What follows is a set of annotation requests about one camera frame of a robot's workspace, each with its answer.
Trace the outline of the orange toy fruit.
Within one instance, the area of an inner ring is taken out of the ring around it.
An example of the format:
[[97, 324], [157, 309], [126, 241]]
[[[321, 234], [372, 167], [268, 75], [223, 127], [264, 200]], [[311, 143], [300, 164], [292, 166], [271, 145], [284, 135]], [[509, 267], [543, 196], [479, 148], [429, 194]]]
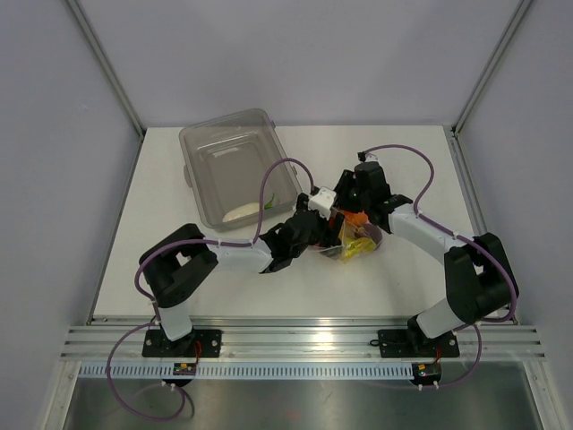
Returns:
[[363, 211], [358, 213], [347, 211], [345, 217], [348, 223], [358, 227], [367, 224], [369, 221], [368, 216]]

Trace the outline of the clear zip top bag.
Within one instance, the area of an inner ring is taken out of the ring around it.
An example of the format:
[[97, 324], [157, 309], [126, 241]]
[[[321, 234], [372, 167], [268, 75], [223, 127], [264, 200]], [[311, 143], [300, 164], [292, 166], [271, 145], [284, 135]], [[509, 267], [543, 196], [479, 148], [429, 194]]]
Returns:
[[334, 246], [334, 247], [312, 246], [312, 250], [318, 252], [322, 256], [330, 258], [331, 260], [343, 262], [340, 260], [342, 241], [344, 240], [345, 237], [348, 237], [348, 238], [367, 237], [367, 235], [365, 235], [365, 233], [364, 233], [364, 229], [363, 229], [364, 225], [362, 225], [360, 227], [354, 226], [354, 225], [348, 223], [347, 220], [345, 219], [345, 224], [344, 224], [344, 227], [343, 227], [343, 229], [341, 231], [341, 235], [340, 235], [341, 245]]

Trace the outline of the white toy food piece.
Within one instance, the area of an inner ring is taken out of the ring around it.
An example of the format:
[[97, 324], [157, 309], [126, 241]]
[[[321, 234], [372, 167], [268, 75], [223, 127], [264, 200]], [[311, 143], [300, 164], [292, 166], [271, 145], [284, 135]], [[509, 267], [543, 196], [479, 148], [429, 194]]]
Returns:
[[[275, 194], [271, 195], [270, 199], [263, 204], [263, 210], [265, 211], [271, 209], [274, 206], [274, 201], [275, 201]], [[226, 213], [222, 221], [224, 223], [228, 223], [257, 214], [259, 213], [260, 209], [259, 206], [260, 205], [258, 202], [246, 203], [245, 205], [237, 207]]]

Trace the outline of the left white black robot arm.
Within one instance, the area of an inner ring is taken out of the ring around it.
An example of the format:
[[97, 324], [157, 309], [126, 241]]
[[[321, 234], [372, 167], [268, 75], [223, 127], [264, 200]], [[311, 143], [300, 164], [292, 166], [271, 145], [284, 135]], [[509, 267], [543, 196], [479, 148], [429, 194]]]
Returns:
[[150, 288], [156, 329], [148, 329], [145, 357], [181, 357], [200, 351], [187, 300], [216, 269], [268, 274], [282, 271], [311, 246], [340, 246], [345, 217], [327, 219], [319, 212], [298, 210], [284, 223], [252, 240], [228, 241], [204, 236], [185, 224], [140, 258], [135, 286]]

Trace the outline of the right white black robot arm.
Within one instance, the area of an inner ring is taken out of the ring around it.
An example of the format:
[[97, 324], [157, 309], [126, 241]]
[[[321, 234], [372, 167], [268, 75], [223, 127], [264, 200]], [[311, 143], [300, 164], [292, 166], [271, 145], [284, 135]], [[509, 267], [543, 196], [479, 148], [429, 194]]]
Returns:
[[425, 217], [415, 201], [393, 194], [376, 161], [345, 170], [337, 185], [335, 207], [363, 212], [368, 221], [389, 235], [405, 239], [442, 265], [446, 297], [411, 317], [406, 344], [417, 355], [434, 349], [442, 335], [493, 319], [504, 306], [510, 319], [517, 308], [518, 287], [500, 239], [492, 233], [466, 236]]

